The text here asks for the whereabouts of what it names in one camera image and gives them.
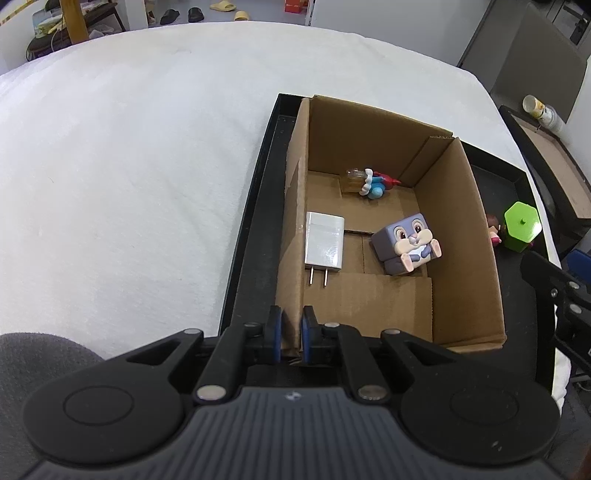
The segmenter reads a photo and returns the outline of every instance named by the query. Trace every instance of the white tablecloth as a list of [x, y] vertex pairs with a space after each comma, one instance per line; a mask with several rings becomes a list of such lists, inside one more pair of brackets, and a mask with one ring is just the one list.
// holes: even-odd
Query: white tablecloth
[[[0, 77], [0, 333], [107, 357], [215, 335], [280, 92], [398, 112], [526, 169], [472, 74], [377, 40], [258, 22], [92, 40]], [[560, 356], [557, 398], [567, 369]]]

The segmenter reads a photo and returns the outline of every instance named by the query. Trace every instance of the white power adapter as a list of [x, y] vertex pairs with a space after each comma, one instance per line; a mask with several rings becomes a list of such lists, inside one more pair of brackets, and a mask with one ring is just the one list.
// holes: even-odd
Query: white power adapter
[[324, 286], [329, 270], [340, 270], [343, 265], [343, 237], [345, 219], [325, 213], [306, 213], [306, 252], [304, 262], [310, 267], [310, 285], [314, 268], [324, 269]]

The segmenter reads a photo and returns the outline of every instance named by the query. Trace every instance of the toy figure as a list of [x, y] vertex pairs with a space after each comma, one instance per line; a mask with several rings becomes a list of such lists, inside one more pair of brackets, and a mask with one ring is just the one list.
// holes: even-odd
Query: toy figure
[[384, 194], [384, 190], [391, 190], [401, 182], [371, 168], [364, 170], [353, 168], [345, 175], [341, 175], [339, 183], [340, 191], [343, 193], [359, 193], [374, 200], [379, 199]]
[[499, 219], [496, 216], [487, 213], [486, 223], [488, 224], [488, 234], [491, 237], [492, 246], [496, 247], [498, 244], [501, 243], [501, 237], [499, 236], [501, 224], [499, 223]]
[[371, 242], [389, 275], [410, 273], [441, 256], [439, 242], [420, 213], [382, 228]]

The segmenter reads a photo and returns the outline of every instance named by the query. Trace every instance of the black slipper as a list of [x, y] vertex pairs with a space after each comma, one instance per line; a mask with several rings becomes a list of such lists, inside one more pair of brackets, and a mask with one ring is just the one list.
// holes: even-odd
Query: black slipper
[[169, 8], [168, 10], [166, 10], [166, 12], [164, 12], [164, 15], [160, 19], [160, 25], [171, 24], [178, 18], [179, 15], [180, 13], [178, 13], [176, 10]]
[[189, 8], [189, 23], [196, 23], [203, 20], [203, 12], [199, 7]]

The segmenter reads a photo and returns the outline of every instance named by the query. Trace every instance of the wooden pole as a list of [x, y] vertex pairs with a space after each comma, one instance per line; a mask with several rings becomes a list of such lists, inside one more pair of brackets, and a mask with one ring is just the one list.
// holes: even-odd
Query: wooden pole
[[60, 5], [72, 43], [88, 40], [88, 30], [78, 0], [60, 0]]

